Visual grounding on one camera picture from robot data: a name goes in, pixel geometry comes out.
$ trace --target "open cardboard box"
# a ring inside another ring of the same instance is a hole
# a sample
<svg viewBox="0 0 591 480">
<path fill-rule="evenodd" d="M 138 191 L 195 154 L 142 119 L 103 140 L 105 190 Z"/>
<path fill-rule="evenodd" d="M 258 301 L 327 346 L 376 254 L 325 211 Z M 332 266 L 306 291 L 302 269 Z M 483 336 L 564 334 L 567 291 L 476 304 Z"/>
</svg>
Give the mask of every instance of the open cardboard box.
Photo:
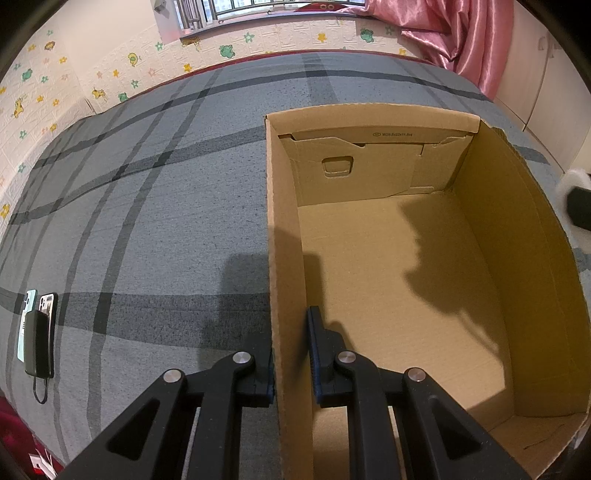
<svg viewBox="0 0 591 480">
<path fill-rule="evenodd" d="M 311 396 L 305 309 L 379 367 L 425 369 L 533 477 L 584 422 L 587 305 L 525 161 L 477 116 L 328 105 L 267 116 L 284 478 L 348 478 L 346 410 Z"/>
</svg>

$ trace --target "dark stripe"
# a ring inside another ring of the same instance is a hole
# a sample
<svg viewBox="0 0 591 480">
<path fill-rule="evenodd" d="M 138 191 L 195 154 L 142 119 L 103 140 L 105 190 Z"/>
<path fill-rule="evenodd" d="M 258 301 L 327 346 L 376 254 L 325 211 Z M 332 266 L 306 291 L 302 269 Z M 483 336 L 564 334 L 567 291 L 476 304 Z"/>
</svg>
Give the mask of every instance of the dark stripe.
<svg viewBox="0 0 591 480">
<path fill-rule="evenodd" d="M 241 130 L 233 134 L 210 138 L 209 140 L 201 140 L 200 142 L 195 142 L 192 145 L 188 145 L 176 150 L 171 150 L 170 152 L 165 152 L 171 153 L 170 157 L 166 161 L 166 165 L 172 165 L 187 160 L 194 160 L 195 158 L 203 157 L 211 153 L 221 152 L 229 148 L 235 148 L 254 142 L 260 142 L 264 139 L 265 127 L 261 125 L 259 127 L 247 128 L 246 130 Z M 46 203 L 45 205 L 36 207 L 29 212 L 15 213 L 10 221 L 14 224 L 27 223 L 31 220 L 49 215 L 50 213 L 57 211 L 57 209 L 63 208 L 80 197 L 98 188 L 108 185 L 111 182 L 155 168 L 154 162 L 160 157 L 160 155 L 161 154 L 152 155 L 150 157 L 142 158 L 141 160 L 136 160 L 133 163 L 130 163 L 125 171 L 117 178 L 115 177 L 119 169 L 114 169 L 89 182 L 86 182 L 84 185 L 81 185 L 76 190 L 66 195 L 58 207 L 55 207 L 55 202 Z"/>
<path fill-rule="evenodd" d="M 174 100 L 178 96 L 178 94 L 185 87 L 187 82 L 188 82 L 188 80 L 185 80 L 184 82 L 180 82 L 178 89 L 171 96 L 171 101 Z M 65 291 L 70 291 L 72 289 L 72 285 L 74 284 L 74 279 L 76 278 L 76 271 L 78 270 L 78 262 L 80 261 L 80 257 L 82 256 L 82 252 L 84 251 L 84 247 L 86 246 L 86 242 L 88 241 L 88 239 L 90 237 L 90 233 L 92 232 L 92 229 L 94 228 L 95 223 L 98 220 L 103 207 L 105 206 L 105 203 L 107 202 L 107 200 L 109 199 L 109 196 L 111 195 L 111 193 L 115 189 L 115 185 L 116 185 L 115 182 L 117 180 L 119 180 L 121 178 L 121 176 L 125 173 L 125 170 L 129 167 L 129 164 L 131 163 L 131 161 L 138 154 L 139 149 L 142 147 L 144 142 L 148 139 L 148 137 L 152 134 L 154 129 L 158 126 L 158 124 L 162 120 L 162 117 L 164 116 L 165 110 L 166 110 L 165 106 L 166 106 L 166 103 L 164 103 L 162 105 L 162 111 L 159 112 L 158 115 L 156 115 L 156 117 L 154 118 L 154 120 L 152 121 L 152 123 L 150 124 L 148 129 L 146 130 L 146 132 L 143 134 L 142 138 L 140 138 L 139 141 L 135 144 L 135 146 L 133 147 L 133 149 L 131 150 L 131 152 L 129 153 L 129 155 L 127 156 L 125 161 L 123 162 L 123 165 L 121 165 L 117 169 L 117 171 L 115 172 L 115 174 L 113 175 L 113 177 L 111 178 L 111 180 L 109 182 L 109 186 L 103 192 L 103 195 L 99 200 L 99 203 L 96 205 L 94 211 L 92 212 L 92 215 L 90 216 L 90 219 L 88 220 L 86 227 L 84 228 L 84 231 L 82 232 L 82 236 L 80 237 L 80 240 L 78 241 L 78 245 L 76 247 L 76 250 L 74 250 L 74 256 L 72 257 L 72 262 L 70 263 L 70 268 L 68 269 L 68 273 L 66 275 Z M 65 295 L 64 297 L 61 298 L 60 312 L 59 312 L 59 316 L 57 318 L 58 325 L 64 325 L 64 319 L 66 318 L 66 312 L 68 309 L 69 300 L 70 300 L 70 294 Z M 61 376 L 60 376 L 60 358 L 61 358 L 60 354 L 61 354 L 62 334 L 63 334 L 63 328 L 57 328 L 56 334 L 55 334 L 55 340 L 54 340 L 54 365 L 55 365 L 56 375 L 55 375 L 55 380 L 53 382 L 53 424 L 56 428 L 57 441 L 60 445 L 62 457 L 66 463 L 70 463 L 70 456 L 68 455 L 66 441 L 64 440 L 64 433 L 61 429 L 61 421 L 60 421 L 61 398 L 60 398 L 59 387 L 60 387 L 60 378 L 61 378 Z"/>
<path fill-rule="evenodd" d="M 105 127 L 106 129 L 111 128 L 113 126 L 113 124 L 121 116 L 121 114 L 125 111 L 124 105 L 122 105 L 119 108 L 119 110 L 115 112 L 113 118 L 107 123 L 107 126 Z M 99 142 L 99 140 L 97 140 L 96 144 L 93 145 L 88 150 L 88 152 L 84 155 L 82 160 L 80 160 L 79 165 L 74 169 L 74 171 L 70 175 L 70 178 L 66 182 L 66 185 L 64 186 L 63 190 L 61 191 L 60 197 L 64 196 L 68 192 L 68 190 L 70 190 L 72 183 L 74 183 L 74 181 L 76 180 L 76 177 L 79 175 L 80 171 L 82 170 L 82 168 L 86 164 L 86 161 L 90 158 L 90 156 L 95 151 L 95 148 L 98 145 L 98 142 Z M 51 220 L 52 220 L 51 216 L 49 216 L 46 219 L 45 223 L 43 224 L 43 227 L 41 228 L 41 231 L 39 233 L 37 241 L 35 242 L 33 250 L 31 251 L 31 256 L 29 258 L 29 262 L 28 262 L 27 267 L 25 269 L 25 274 L 22 278 L 21 286 L 18 289 L 18 291 L 20 291 L 20 292 L 25 291 L 27 288 L 27 283 L 29 280 L 29 275 L 31 274 L 31 270 L 33 268 L 33 263 L 35 263 L 35 258 L 37 257 L 37 252 L 39 251 L 39 247 L 41 246 L 41 243 L 43 242 L 43 238 L 45 237 L 45 233 L 47 232 L 47 229 L 49 227 L 49 224 L 51 223 Z M 18 324 L 19 324 L 19 322 L 13 322 L 11 325 L 11 329 L 10 329 L 10 333 L 9 333 L 9 337 L 8 337 L 8 348 L 7 348 L 6 365 L 5 365 L 6 385 L 7 385 L 7 390 L 8 390 L 7 393 L 10 396 L 11 402 L 14 402 L 14 396 L 12 393 L 12 363 L 14 361 L 15 350 L 16 350 L 15 340 L 16 340 L 16 336 L 17 336 Z"/>
<path fill-rule="evenodd" d="M 429 68 L 429 67 L 427 67 L 426 65 L 423 65 L 423 64 L 420 64 L 420 63 L 417 63 L 417 64 L 418 64 L 418 65 L 420 65 L 420 67 L 421 67 L 421 68 L 422 68 L 422 69 L 425 71 L 425 73 L 426 73 L 427 75 L 429 75 L 431 78 L 434 78 L 434 79 L 436 79 L 438 82 L 442 82 L 441 78 L 439 78 L 437 75 L 435 75 L 435 74 L 433 73 L 433 71 L 432 71 L 432 70 L 434 70 L 434 68 L 433 68 L 433 67 Z M 447 92 L 447 93 L 451 93 L 452 95 L 456 95 L 456 94 L 455 94 L 455 93 L 452 91 L 452 89 L 451 89 L 451 88 L 449 88 L 448 86 L 446 86 L 446 85 L 442 85 L 442 87 L 443 87 L 443 88 L 442 88 L 442 90 L 444 90 L 445 92 Z M 461 104 L 461 105 L 462 105 L 462 106 L 463 106 L 463 107 L 466 109 L 466 112 L 468 112 L 468 113 L 472 113 L 472 114 L 474 114 L 474 115 L 477 115 L 477 113 L 476 113 L 476 112 L 475 112 L 475 111 L 474 111 L 472 108 L 470 108 L 470 107 L 468 106 L 468 104 L 467 104 L 466 102 L 464 102 L 464 101 L 463 101 L 463 100 L 462 100 L 462 99 L 461 99 L 461 98 L 460 98 L 458 95 L 456 95 L 456 99 L 457 99 L 457 101 L 458 101 L 458 102 L 460 102 L 460 104 Z"/>
<path fill-rule="evenodd" d="M 265 77 L 256 77 L 247 80 L 240 80 L 238 82 L 227 83 L 225 85 L 217 85 L 209 89 L 207 96 L 210 95 L 217 95 L 218 93 L 229 92 L 231 90 L 236 90 L 245 87 L 251 87 L 256 85 L 264 85 L 267 83 L 274 83 L 274 82 L 283 82 L 285 80 L 293 80 L 293 79 L 310 79 L 313 77 L 346 77 L 346 78 L 364 78 L 370 80 L 390 80 L 391 82 L 404 82 L 404 83 L 414 83 L 423 86 L 429 86 L 431 88 L 437 90 L 443 90 L 445 92 L 452 93 L 457 96 L 461 96 L 464 98 L 472 98 L 476 100 L 482 100 L 484 102 L 490 102 L 490 100 L 480 92 L 467 92 L 465 90 L 457 90 L 454 88 L 449 88 L 444 85 L 440 85 L 439 83 L 428 82 L 426 80 L 418 81 L 416 78 L 407 77 L 406 75 L 400 75 L 396 73 L 381 73 L 381 72 L 356 72 L 355 70 L 310 70 L 304 72 L 290 72 L 290 73 L 281 73 L 278 75 L 269 75 Z M 197 99 L 199 93 L 191 93 L 189 95 L 177 98 L 174 102 L 170 102 L 167 105 L 167 108 L 173 108 L 179 105 L 183 105 L 184 103 L 190 103 Z M 124 128 L 143 120 L 151 115 L 157 114 L 161 111 L 161 106 L 156 106 L 151 108 L 150 110 L 146 110 L 135 117 L 126 120 L 125 122 L 121 123 L 117 127 L 113 128 L 109 132 L 101 134 L 99 137 L 90 138 L 88 140 L 83 140 L 79 142 L 77 145 L 67 149 L 64 151 L 64 155 L 69 155 L 70 153 L 83 150 L 90 145 L 92 145 L 96 140 L 104 140 L 105 138 L 109 138 L 112 135 L 115 135 L 119 131 L 123 130 Z M 51 164 L 57 160 L 56 155 L 52 155 L 47 159 L 46 164 Z M 40 164 L 36 164 L 33 168 L 41 168 Z"/>
<path fill-rule="evenodd" d="M 140 187 L 133 204 L 129 208 L 127 216 L 121 226 L 119 236 L 115 241 L 115 246 L 111 253 L 111 258 L 109 259 L 109 264 L 105 273 L 105 278 L 103 279 L 103 285 L 99 295 L 99 304 L 95 311 L 95 318 L 93 321 L 93 331 L 95 334 L 90 339 L 90 351 L 88 354 L 88 402 L 86 404 L 86 418 L 88 420 L 90 434 L 93 438 L 100 433 L 100 411 L 102 402 L 101 354 L 105 345 L 105 334 L 107 331 L 109 314 L 111 312 L 113 291 L 117 284 L 117 279 L 119 278 L 119 271 L 121 269 L 121 264 L 123 263 L 129 237 L 131 236 L 131 232 L 134 229 L 135 222 L 144 206 L 146 198 L 150 194 L 154 183 L 163 170 L 161 167 L 166 164 L 170 155 L 172 155 L 174 149 L 178 146 L 178 143 L 189 130 L 195 115 L 197 115 L 197 111 L 201 107 L 211 86 L 215 83 L 222 70 L 223 69 L 217 69 L 213 71 L 213 74 L 205 84 L 204 89 L 199 92 L 196 100 L 193 102 L 189 114 L 173 135 L 164 152 L 154 162 L 150 173 L 148 173 L 148 176 Z"/>
<path fill-rule="evenodd" d="M 6 290 L 0 287 L 0 307 L 9 312 L 20 314 L 25 296 L 22 293 Z"/>
<path fill-rule="evenodd" d="M 513 147 L 526 160 L 535 161 L 537 163 L 545 163 L 546 165 L 550 165 L 550 163 L 548 163 L 548 160 L 546 160 L 546 157 L 542 153 L 538 152 L 537 150 L 534 150 L 533 148 L 518 147 L 517 145 L 513 145 Z"/>
<path fill-rule="evenodd" d="M 332 105 L 338 103 L 335 91 L 320 56 L 317 53 L 303 53 L 301 55 L 306 70 L 308 83 L 308 97 L 310 105 Z"/>
<path fill-rule="evenodd" d="M 50 150 L 50 155 L 53 153 L 53 151 L 61 144 L 62 141 L 65 141 L 66 145 L 68 145 L 68 143 L 70 142 L 70 140 L 72 140 L 75 136 L 76 133 L 78 132 L 78 130 L 82 127 L 84 122 L 80 122 L 80 124 L 78 125 L 78 127 L 76 127 L 75 129 L 72 130 L 72 134 L 71 136 L 67 137 L 65 135 L 60 135 L 58 140 L 56 140 L 53 144 L 52 149 Z M 43 182 L 45 181 L 45 179 L 47 178 L 47 176 L 49 175 L 51 171 L 51 167 L 47 169 L 47 172 L 45 173 L 41 183 L 39 184 L 39 186 L 37 187 L 37 191 L 35 192 L 35 195 L 33 196 L 33 199 L 29 202 L 29 207 L 31 207 L 33 205 L 33 203 L 35 202 L 35 200 L 37 200 L 37 197 L 39 196 L 40 192 L 41 192 L 41 186 L 43 185 Z M 25 201 L 27 199 L 27 196 L 33 191 L 33 182 L 35 181 L 35 179 L 40 176 L 41 173 L 37 173 L 37 172 L 31 172 L 29 175 L 29 178 L 27 179 L 27 183 L 25 184 L 25 187 L 22 191 L 22 195 L 19 199 L 19 201 L 17 202 L 16 207 L 14 208 L 12 216 L 16 216 L 16 212 L 18 212 L 21 207 L 23 207 L 25 205 Z M 2 252 L 5 253 L 4 259 L 2 260 L 2 265 L 0 265 L 0 274 L 2 274 L 2 272 L 4 272 L 4 266 L 6 265 L 6 262 L 8 260 L 8 257 L 10 256 L 10 252 L 12 250 L 12 246 L 14 245 L 14 242 L 18 236 L 18 233 L 20 231 L 20 226 L 17 226 L 16 228 L 12 226 L 12 224 L 10 223 L 10 221 L 8 222 L 8 226 L 6 231 L 4 232 L 4 237 L 2 238 L 2 243 L 0 244 L 0 254 Z M 10 238 L 10 245 L 8 245 L 8 248 L 6 248 L 6 244 L 8 243 L 8 238 Z"/>
<path fill-rule="evenodd" d="M 573 248 L 574 261 L 577 264 L 577 270 L 579 273 L 589 270 L 591 265 L 591 255 L 586 254 L 579 247 Z"/>
<path fill-rule="evenodd" d="M 93 314 L 110 302 L 106 335 L 187 348 L 237 350 L 250 332 L 266 332 L 270 325 L 268 293 L 217 295 L 131 295 L 65 293 L 64 326 L 94 328 Z"/>
<path fill-rule="evenodd" d="M 396 63 L 402 67 L 409 75 L 411 76 L 415 76 L 416 74 L 410 70 L 407 66 L 406 66 L 406 62 L 404 62 L 403 60 L 395 60 Z M 435 100 L 435 103 L 437 103 L 440 107 L 445 108 L 447 110 L 449 110 L 449 106 L 447 106 L 447 104 L 441 99 L 439 98 L 439 96 L 437 96 L 437 94 L 432 90 L 432 88 L 427 85 L 427 81 L 420 79 L 418 77 L 415 77 L 417 79 L 417 82 L 422 85 L 425 89 L 425 92 L 427 92 L 427 94 L 433 99 Z"/>
</svg>

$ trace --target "wall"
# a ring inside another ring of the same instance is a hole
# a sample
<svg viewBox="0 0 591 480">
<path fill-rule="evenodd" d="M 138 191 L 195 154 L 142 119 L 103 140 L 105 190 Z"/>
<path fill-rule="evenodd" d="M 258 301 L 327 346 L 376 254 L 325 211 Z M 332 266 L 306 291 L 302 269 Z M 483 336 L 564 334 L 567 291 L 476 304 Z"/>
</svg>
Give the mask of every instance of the wall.
<svg viewBox="0 0 591 480">
<path fill-rule="evenodd" d="M 80 72 L 79 79 L 82 91 L 100 112 L 159 83 L 225 61 L 325 48 L 419 55 L 416 46 L 400 41 L 397 28 L 364 18 L 320 17 L 297 22 L 269 18 L 209 31 L 187 46 L 178 40 L 165 45 L 153 25 L 97 59 L 92 68 Z M 90 95 L 93 89 L 102 90 L 104 96 L 94 98 Z"/>
<path fill-rule="evenodd" d="M 237 22 L 206 31 L 184 46 L 178 39 L 165 41 L 180 33 L 173 14 L 155 13 L 151 0 L 69 0 L 31 37 L 0 82 L 0 236 L 31 167 L 52 138 L 78 119 L 162 82 L 281 51 L 420 55 L 416 46 L 399 38 L 396 27 L 337 15 Z M 17 101 L 22 112 L 16 111 Z"/>
<path fill-rule="evenodd" d="M 58 26 L 37 31 L 0 80 L 0 235 L 45 147 L 93 114 Z"/>
<path fill-rule="evenodd" d="M 515 1 L 511 48 L 495 103 L 558 175 L 591 172 L 591 93 L 548 29 Z"/>
</svg>

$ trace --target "cardboard flap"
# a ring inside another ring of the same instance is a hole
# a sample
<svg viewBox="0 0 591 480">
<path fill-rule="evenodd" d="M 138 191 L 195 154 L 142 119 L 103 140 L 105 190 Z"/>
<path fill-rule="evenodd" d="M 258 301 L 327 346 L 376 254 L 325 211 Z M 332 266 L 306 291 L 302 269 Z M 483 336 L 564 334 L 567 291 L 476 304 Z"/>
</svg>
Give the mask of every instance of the cardboard flap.
<svg viewBox="0 0 591 480">
<path fill-rule="evenodd" d="M 336 137 L 281 143 L 291 160 L 298 206 L 385 198 L 445 189 L 472 135 L 438 144 L 352 144 Z"/>
<path fill-rule="evenodd" d="M 267 118 L 279 136 L 291 134 L 295 140 L 339 137 L 351 143 L 439 143 L 447 137 L 476 133 L 480 124 L 480 118 L 469 113 L 393 103 L 365 103 L 363 108 L 354 103 L 312 106 L 269 113 Z M 338 135 L 330 133 L 336 130 Z"/>
<path fill-rule="evenodd" d="M 340 138 L 282 139 L 291 159 L 298 206 L 396 195 L 410 187 L 422 145 L 368 144 Z"/>
</svg>

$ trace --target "gray plaid bedsheet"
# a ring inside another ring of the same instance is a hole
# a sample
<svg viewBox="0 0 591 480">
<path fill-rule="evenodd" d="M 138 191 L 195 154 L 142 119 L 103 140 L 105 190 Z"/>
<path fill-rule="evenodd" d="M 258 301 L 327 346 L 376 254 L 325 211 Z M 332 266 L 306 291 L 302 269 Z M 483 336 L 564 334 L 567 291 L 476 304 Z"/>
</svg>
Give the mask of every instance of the gray plaid bedsheet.
<svg viewBox="0 0 591 480">
<path fill-rule="evenodd" d="M 80 120 L 37 161 L 0 246 L 0 388 L 57 458 L 70 462 L 166 369 L 209 368 L 270 329 L 264 116 L 350 102 L 475 113 L 553 198 L 543 155 L 474 85 L 375 54 L 222 66 Z M 43 406 L 16 355 L 31 288 L 60 298 Z M 241 478 L 281 477 L 276 410 L 248 409 L 242 440 Z"/>
</svg>

